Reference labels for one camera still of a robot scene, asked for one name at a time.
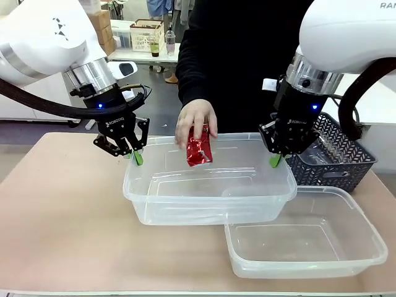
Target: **black sweater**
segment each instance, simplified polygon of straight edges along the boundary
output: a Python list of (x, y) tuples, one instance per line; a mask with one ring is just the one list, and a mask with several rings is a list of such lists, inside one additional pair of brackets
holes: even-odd
[(211, 102), (219, 132), (269, 122), (276, 94), (262, 91), (263, 79), (286, 73), (312, 1), (197, 0), (176, 68), (183, 106)]

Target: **beige plastic basket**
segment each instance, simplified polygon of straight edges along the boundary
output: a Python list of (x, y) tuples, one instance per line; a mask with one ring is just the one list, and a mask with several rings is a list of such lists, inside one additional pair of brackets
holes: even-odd
[(165, 44), (164, 32), (164, 23), (162, 20), (136, 20), (135, 24), (131, 25), (132, 49), (134, 51), (151, 52), (147, 38), (149, 36), (155, 36), (161, 51)]

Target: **black sleeve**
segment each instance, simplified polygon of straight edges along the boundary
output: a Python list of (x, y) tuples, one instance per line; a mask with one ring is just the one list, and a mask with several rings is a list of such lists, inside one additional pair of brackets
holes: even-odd
[(195, 99), (209, 100), (208, 78), (205, 62), (206, 44), (210, 34), (209, 2), (197, 0), (180, 45), (176, 76), (179, 79), (179, 99), (183, 106)]

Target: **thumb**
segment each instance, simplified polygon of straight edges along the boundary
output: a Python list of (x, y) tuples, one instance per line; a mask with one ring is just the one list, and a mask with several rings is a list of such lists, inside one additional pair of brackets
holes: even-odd
[(214, 112), (211, 112), (209, 115), (209, 131), (210, 135), (217, 138), (217, 117)]

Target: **beige table surface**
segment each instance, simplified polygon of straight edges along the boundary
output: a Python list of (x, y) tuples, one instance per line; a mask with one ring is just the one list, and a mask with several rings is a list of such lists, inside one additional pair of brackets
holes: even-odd
[(93, 134), (45, 135), (0, 185), (0, 289), (29, 293), (396, 291), (396, 200), (370, 172), (353, 197), (389, 248), (357, 277), (249, 280), (223, 226), (144, 226), (122, 193), (127, 160)]

